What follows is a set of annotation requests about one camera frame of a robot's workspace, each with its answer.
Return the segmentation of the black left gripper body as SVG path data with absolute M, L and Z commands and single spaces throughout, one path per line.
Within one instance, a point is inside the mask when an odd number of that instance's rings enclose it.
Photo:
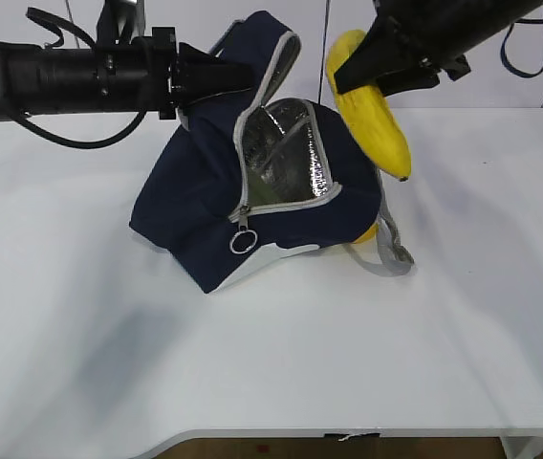
M 153 27 L 151 36 L 135 37 L 132 44 L 143 55 L 145 71 L 138 91 L 138 110 L 156 112 L 160 120 L 176 120 L 181 86 L 173 86 L 180 61 L 175 28 Z

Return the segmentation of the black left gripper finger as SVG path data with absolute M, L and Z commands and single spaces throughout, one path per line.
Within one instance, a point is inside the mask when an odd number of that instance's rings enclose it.
M 250 65 L 229 62 L 181 42 L 175 61 L 175 102 L 186 107 L 201 100 L 250 90 Z

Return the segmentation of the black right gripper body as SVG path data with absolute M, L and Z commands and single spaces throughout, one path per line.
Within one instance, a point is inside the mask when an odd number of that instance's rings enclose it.
M 443 69 L 452 81 L 471 71 L 466 58 L 472 47 L 471 1 L 379 1 L 376 9 L 420 63 Z

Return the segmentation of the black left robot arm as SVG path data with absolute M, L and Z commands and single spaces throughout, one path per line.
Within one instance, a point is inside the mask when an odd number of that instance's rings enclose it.
M 20 115 L 155 112 L 248 91 L 249 64 L 179 43 L 172 28 L 129 44 L 45 49 L 0 42 L 0 102 Z

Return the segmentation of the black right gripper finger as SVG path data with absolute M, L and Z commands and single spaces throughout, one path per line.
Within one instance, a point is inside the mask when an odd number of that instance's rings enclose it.
M 386 69 L 399 70 L 420 66 L 416 55 L 398 38 L 396 28 L 387 20 L 377 17 L 371 28 L 365 32 L 361 44 L 335 72 L 339 92 L 345 94 L 366 85 L 378 87 L 376 76 Z
M 376 76 L 376 82 L 384 96 L 431 89 L 440 84 L 439 67 L 411 67 L 395 70 L 384 70 Z

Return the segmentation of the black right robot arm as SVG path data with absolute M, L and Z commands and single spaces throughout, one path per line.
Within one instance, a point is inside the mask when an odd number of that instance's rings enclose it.
M 543 26 L 543 1 L 404 0 L 376 1 L 368 32 L 331 72 L 341 95 L 375 86 L 385 97 L 431 89 L 444 72 L 456 81 L 471 72 L 467 52 L 501 31 L 509 38 L 517 24 Z M 543 73 L 513 66 L 506 43 L 500 59 L 511 74 L 535 78 Z

